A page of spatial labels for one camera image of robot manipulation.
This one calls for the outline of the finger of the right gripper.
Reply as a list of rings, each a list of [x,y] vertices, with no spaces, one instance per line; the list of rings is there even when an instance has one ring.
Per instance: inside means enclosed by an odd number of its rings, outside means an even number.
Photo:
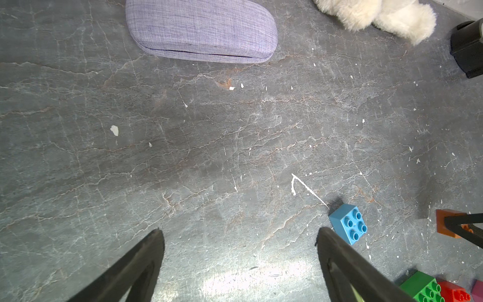
[[[483,214],[463,214],[444,218],[445,227],[466,241],[483,248],[482,229],[476,224],[482,224]]]

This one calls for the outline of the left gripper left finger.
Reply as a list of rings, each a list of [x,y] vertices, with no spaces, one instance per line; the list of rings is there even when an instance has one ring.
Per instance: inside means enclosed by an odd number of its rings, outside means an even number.
[[[165,251],[162,230],[152,230],[136,246],[70,301],[150,301]]]

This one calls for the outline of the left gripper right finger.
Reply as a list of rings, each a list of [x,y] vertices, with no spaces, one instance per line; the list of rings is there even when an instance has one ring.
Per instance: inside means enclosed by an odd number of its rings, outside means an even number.
[[[320,228],[316,242],[331,301],[413,301],[332,229]]]

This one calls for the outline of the orange lego brick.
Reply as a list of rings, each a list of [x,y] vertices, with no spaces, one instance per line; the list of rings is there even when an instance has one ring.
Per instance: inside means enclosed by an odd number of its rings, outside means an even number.
[[[468,214],[451,209],[436,210],[436,231],[455,239],[471,239],[474,235],[472,224],[480,213]]]

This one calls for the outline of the blue lego brick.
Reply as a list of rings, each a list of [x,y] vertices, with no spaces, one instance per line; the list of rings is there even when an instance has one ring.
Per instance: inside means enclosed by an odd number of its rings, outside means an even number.
[[[341,205],[329,215],[329,219],[335,233],[349,245],[355,244],[367,233],[367,225],[355,205]]]

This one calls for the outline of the red lego brick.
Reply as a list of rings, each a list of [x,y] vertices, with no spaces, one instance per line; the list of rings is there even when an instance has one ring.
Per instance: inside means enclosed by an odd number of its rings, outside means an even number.
[[[441,296],[445,302],[468,302],[471,301],[470,294],[466,290],[449,281],[439,281]]]

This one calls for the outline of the pink lego brick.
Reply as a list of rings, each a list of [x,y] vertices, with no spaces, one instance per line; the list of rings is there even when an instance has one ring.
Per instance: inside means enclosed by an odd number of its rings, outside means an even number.
[[[475,280],[471,290],[472,299],[474,302],[483,302],[483,282]]]

